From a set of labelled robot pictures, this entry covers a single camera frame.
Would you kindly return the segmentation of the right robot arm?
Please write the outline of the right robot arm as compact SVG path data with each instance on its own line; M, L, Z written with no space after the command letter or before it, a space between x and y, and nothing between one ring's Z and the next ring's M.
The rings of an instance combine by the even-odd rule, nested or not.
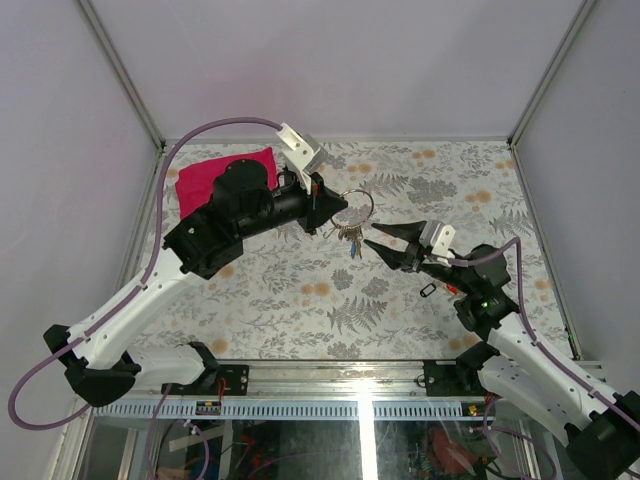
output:
M524 288L510 298L505 252L519 249L514 237L500 248L481 244L461 256L451 247L452 226L439 221L375 224L406 242L403 251L368 241L393 270L425 273L455 288L456 315L478 342L456 359L456 382L467 394L483 390L510 402L545 427L589 479L616 479L639 459L639 395L625 394L588 373L534 329L524 306Z

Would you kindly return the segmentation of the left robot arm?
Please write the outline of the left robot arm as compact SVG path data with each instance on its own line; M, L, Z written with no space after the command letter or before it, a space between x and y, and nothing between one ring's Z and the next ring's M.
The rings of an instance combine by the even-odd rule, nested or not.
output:
M263 164L247 159L231 163L214 180L208 202L164 237L150 268L85 320L45 332L45 343L60 355L65 377L79 397L103 407L135 390L216 392L220 366L204 343L150 349L132 343L185 292L239 258L244 240L292 221L315 233L348 205L319 174L312 175L309 187L291 171L283 174L285 185L270 189Z

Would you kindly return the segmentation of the large metal keyring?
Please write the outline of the large metal keyring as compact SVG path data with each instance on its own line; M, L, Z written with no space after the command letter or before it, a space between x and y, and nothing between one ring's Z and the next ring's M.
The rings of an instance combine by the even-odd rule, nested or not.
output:
M369 192L363 189L350 189L340 196L345 200L354 200L355 203L349 204L344 212L330 219L328 230L323 233L324 239L336 236L339 240L343 240L342 232L345 227L360 227L362 232L362 228L374 213L375 203Z

